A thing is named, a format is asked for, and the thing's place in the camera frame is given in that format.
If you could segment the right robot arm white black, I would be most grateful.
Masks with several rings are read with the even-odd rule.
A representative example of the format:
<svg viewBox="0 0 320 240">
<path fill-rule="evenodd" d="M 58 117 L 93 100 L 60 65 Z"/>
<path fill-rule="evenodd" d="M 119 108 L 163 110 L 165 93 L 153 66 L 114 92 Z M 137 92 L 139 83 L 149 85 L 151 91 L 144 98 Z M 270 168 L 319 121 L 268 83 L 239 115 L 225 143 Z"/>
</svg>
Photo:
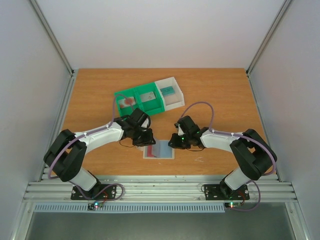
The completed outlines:
<svg viewBox="0 0 320 240">
<path fill-rule="evenodd" d="M 209 127 L 199 128 L 190 116 L 184 116 L 175 124 L 168 146 L 173 149 L 218 149 L 233 154 L 238 167 L 224 177 L 218 192 L 224 200 L 234 197 L 239 189 L 250 181 L 271 175 L 276 170 L 277 156 L 254 130 L 225 132 Z"/>
</svg>

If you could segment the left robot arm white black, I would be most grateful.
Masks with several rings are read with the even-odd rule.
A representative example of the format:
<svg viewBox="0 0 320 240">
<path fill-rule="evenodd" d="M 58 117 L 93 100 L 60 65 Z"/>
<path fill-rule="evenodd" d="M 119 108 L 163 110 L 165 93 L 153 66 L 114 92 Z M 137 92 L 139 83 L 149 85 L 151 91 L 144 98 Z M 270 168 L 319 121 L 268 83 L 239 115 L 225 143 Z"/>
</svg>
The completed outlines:
<svg viewBox="0 0 320 240">
<path fill-rule="evenodd" d="M 47 177 L 70 182 L 89 199 L 96 199 L 101 193 L 101 183 L 83 167 L 84 158 L 97 148 L 124 139 L 131 139 L 135 147 L 154 145 L 150 116 L 136 108 L 129 115 L 113 117 L 107 124 L 91 130 L 62 130 L 43 158 L 49 167 Z"/>
</svg>

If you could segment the beige card holder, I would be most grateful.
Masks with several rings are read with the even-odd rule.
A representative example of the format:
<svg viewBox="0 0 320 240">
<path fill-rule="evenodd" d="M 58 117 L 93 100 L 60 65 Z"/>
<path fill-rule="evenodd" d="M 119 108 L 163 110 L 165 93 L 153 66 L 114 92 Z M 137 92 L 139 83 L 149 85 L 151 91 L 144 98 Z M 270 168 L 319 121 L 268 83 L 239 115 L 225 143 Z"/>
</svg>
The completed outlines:
<svg viewBox="0 0 320 240">
<path fill-rule="evenodd" d="M 143 147 L 136 147 L 138 150 L 142 152 L 142 157 L 144 159 L 154 159 L 154 160 L 173 160 L 175 158 L 175 150 L 168 146 L 169 141 L 168 140 L 155 140 L 156 144 L 151 145 L 152 146 L 152 153 L 156 157 L 147 157 L 147 147 L 149 146 L 143 146 Z"/>
</svg>

